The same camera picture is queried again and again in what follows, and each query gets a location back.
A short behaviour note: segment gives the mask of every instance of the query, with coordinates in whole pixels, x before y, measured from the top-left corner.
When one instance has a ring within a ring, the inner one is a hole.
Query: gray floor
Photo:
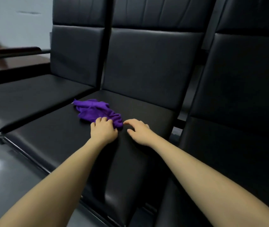
[[[7,145],[0,145],[0,217],[44,177],[44,173],[24,156]],[[68,227],[78,226],[106,225],[80,206],[68,223]]]

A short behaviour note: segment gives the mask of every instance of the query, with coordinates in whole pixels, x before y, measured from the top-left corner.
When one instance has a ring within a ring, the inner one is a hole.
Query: microfiber towel
[[[107,117],[112,119],[114,128],[123,127],[123,121],[120,114],[114,113],[109,108],[109,104],[105,102],[99,102],[96,99],[89,99],[87,101],[74,100],[73,104],[80,112],[78,117],[89,122],[95,122],[99,117]]]

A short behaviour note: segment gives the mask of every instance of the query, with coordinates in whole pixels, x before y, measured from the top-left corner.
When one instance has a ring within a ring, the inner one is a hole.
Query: row of seats
[[[114,0],[110,29],[110,1],[54,0],[52,74],[0,84],[4,140],[53,171],[90,137],[73,98],[108,102],[123,120],[142,120],[167,139],[213,2]],[[120,226],[144,202],[156,159],[126,128],[101,152],[83,191]],[[179,147],[269,206],[269,0],[226,1]],[[211,224],[172,177],[155,226]]]
[[[90,138],[73,99],[107,102],[123,120],[142,120],[168,139],[214,1],[53,0],[51,73],[0,84],[4,140],[53,171]],[[99,155],[82,194],[120,226],[145,203],[142,188],[158,165],[127,128]]]
[[[269,206],[269,0],[225,3],[179,148]],[[212,226],[173,177],[166,226]]]

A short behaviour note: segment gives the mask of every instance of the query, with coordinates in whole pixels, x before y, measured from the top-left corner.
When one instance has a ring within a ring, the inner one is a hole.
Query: chair backrest
[[[215,0],[115,0],[103,88],[178,110]]]
[[[112,0],[53,0],[53,74],[99,87],[111,11]]]
[[[269,137],[269,0],[227,0],[190,116]]]

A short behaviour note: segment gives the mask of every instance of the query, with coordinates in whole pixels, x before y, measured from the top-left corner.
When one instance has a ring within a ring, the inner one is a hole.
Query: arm
[[[213,168],[172,145],[136,119],[129,135],[154,149],[166,162],[188,195],[215,227],[269,227],[269,207]]]
[[[87,143],[11,207],[0,219],[0,226],[66,226],[95,159],[117,133],[112,120],[98,118],[91,124]]]

